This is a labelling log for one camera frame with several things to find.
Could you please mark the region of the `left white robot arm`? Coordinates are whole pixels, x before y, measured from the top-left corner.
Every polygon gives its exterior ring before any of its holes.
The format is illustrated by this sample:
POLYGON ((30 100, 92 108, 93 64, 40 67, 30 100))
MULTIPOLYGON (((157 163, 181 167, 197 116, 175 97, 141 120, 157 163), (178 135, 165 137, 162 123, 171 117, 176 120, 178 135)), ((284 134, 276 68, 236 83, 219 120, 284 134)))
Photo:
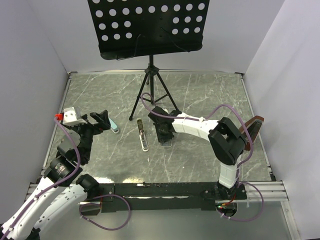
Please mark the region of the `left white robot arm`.
POLYGON ((93 137, 110 130, 111 123, 107 110, 89 115, 94 124, 73 107, 55 115, 54 122, 65 133, 64 140, 30 197, 0 225, 2 240, 38 240, 44 226, 69 204, 98 197, 99 183, 89 174, 82 175, 82 166, 90 160, 93 137))

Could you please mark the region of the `light blue stapler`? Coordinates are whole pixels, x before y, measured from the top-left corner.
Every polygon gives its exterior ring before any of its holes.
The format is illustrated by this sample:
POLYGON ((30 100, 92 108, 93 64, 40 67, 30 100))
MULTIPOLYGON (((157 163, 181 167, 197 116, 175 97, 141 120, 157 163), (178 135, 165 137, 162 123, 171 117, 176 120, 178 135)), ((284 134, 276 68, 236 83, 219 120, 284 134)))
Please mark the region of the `light blue stapler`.
POLYGON ((118 125, 111 118, 108 118, 108 119, 110 122, 110 129, 114 134, 118 134, 120 132, 118 125))

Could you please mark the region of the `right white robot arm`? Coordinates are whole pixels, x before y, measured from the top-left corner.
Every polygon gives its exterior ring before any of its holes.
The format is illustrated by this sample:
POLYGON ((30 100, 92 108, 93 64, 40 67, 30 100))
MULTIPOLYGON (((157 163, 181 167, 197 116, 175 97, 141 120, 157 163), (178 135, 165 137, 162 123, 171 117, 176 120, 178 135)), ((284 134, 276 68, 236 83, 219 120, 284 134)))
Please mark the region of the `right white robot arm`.
POLYGON ((206 120, 177 110, 168 113, 158 106, 149 112, 148 117, 153 121, 161 144, 170 142, 174 134, 187 134, 208 141, 220 161, 219 195, 230 199, 236 193, 237 168, 247 140, 231 119, 206 120))

